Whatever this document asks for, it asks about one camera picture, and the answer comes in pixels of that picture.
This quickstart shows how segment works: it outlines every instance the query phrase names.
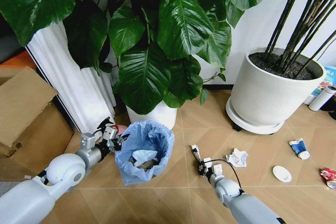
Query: wooden floor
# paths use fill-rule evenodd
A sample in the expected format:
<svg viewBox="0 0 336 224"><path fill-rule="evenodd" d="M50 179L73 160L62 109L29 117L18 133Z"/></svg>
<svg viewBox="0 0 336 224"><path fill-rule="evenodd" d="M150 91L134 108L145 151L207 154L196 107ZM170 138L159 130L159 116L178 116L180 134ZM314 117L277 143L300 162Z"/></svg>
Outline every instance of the wooden floor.
<svg viewBox="0 0 336 224"><path fill-rule="evenodd" d="M224 112L228 97L226 91L210 93L202 106L194 99L178 110L173 154L162 175L125 187L110 155L57 201L43 223L236 223L207 179L198 176L191 144L199 146L203 158L223 158L234 147L247 151L247 167L237 168L243 190L286 223L336 223L336 192L319 175L320 168L336 168L336 121L303 105L274 135L235 132ZM68 152L78 148L78 137ZM305 161L288 145L300 137L311 153ZM286 167L292 182L276 180L271 172L275 165ZM223 170L235 179L228 166Z"/></svg>

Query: cardboard box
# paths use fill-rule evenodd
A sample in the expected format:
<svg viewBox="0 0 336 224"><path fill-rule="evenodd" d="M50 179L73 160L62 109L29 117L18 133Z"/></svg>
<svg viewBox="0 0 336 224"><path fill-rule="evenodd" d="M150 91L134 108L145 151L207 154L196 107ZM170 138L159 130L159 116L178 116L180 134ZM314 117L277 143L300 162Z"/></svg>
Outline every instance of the cardboard box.
<svg viewBox="0 0 336 224"><path fill-rule="evenodd" d="M66 149L73 130L57 94L34 70L0 69L0 180L35 176Z"/></svg>

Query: white bottle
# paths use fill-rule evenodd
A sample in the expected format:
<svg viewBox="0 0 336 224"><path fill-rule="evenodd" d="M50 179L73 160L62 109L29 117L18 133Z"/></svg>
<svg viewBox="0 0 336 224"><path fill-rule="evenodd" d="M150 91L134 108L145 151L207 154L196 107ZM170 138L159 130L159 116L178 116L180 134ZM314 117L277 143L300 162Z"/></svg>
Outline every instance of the white bottle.
<svg viewBox="0 0 336 224"><path fill-rule="evenodd" d="M328 100L336 93L336 88L327 86L322 92L311 102L309 108L318 111Z"/></svg>

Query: baseboard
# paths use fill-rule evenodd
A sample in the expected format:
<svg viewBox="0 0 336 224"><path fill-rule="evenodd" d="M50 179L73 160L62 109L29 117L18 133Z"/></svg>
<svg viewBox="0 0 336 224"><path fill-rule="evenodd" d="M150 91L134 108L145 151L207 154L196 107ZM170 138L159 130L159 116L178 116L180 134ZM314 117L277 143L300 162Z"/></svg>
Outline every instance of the baseboard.
<svg viewBox="0 0 336 224"><path fill-rule="evenodd" d="M205 84L203 88L208 90L231 90L233 84Z"/></svg>

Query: blue plastic bag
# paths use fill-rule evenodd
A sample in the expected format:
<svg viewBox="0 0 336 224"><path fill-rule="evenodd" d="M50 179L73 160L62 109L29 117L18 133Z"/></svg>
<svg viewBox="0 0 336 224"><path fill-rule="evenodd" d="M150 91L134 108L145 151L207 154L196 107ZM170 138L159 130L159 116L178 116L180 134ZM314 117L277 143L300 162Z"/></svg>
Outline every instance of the blue plastic bag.
<svg viewBox="0 0 336 224"><path fill-rule="evenodd" d="M149 182L153 175L159 176L167 166L174 145L174 134L166 126L153 121L132 123L123 133L130 134L122 149L115 154L115 163L125 185ZM136 168L129 162L132 153L137 150L157 151L158 165L148 170Z"/></svg>

